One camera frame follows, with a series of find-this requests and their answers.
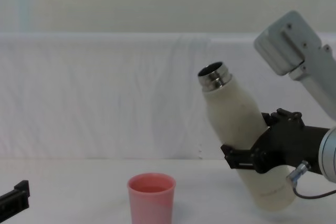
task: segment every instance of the white bottle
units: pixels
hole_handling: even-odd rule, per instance
[[[212,127],[222,144],[249,150],[266,131],[267,125],[253,98],[243,90],[222,62],[211,64],[198,73]],[[265,174],[237,169],[255,203],[264,210],[277,211],[295,199],[286,176],[287,166]]]

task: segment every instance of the cup rim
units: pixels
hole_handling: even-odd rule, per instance
[[[155,193],[146,193],[144,191],[137,191],[137,190],[134,190],[131,187],[131,183],[134,182],[135,180],[137,180],[139,178],[147,177],[147,176],[153,176],[153,175],[154,176],[156,175],[156,176],[160,176],[160,177],[165,177],[166,179],[170,180],[173,183],[172,187],[170,187],[166,190],[163,190],[163,191],[155,192]],[[135,176],[131,177],[127,182],[128,190],[130,192],[132,192],[134,194],[138,194],[138,195],[161,195],[161,194],[166,194],[167,192],[174,190],[175,186],[176,186],[176,180],[172,176],[164,174],[164,173],[142,173],[142,174],[138,174],[138,175],[135,175]]]

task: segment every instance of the pink cup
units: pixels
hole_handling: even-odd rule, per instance
[[[145,173],[128,183],[132,224],[171,224],[176,181],[161,173]]]

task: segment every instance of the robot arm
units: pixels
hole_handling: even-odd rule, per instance
[[[270,25],[254,42],[255,49],[278,75],[300,81],[336,121],[336,62],[329,45],[301,15],[291,11]]]
[[[324,111],[336,121],[336,62],[329,45],[320,38],[297,12],[289,12],[263,31],[254,42],[255,49],[280,76],[289,74],[300,81]],[[231,168],[253,169],[266,173],[279,165],[296,169],[287,177],[294,193],[317,199],[335,191],[302,196],[296,192],[297,180],[308,170],[336,183],[336,127],[324,129],[305,126],[300,112],[283,109],[263,113],[269,129],[250,150],[235,150],[223,145]]]

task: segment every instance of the white table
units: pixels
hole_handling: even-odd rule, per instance
[[[6,223],[131,223],[127,180],[162,172],[177,181],[174,224],[334,223],[336,196],[297,199],[282,212],[257,209],[236,172],[224,161],[203,160],[1,160],[0,193],[22,179],[30,183],[30,208]],[[336,188],[307,174],[299,191],[316,194]]]

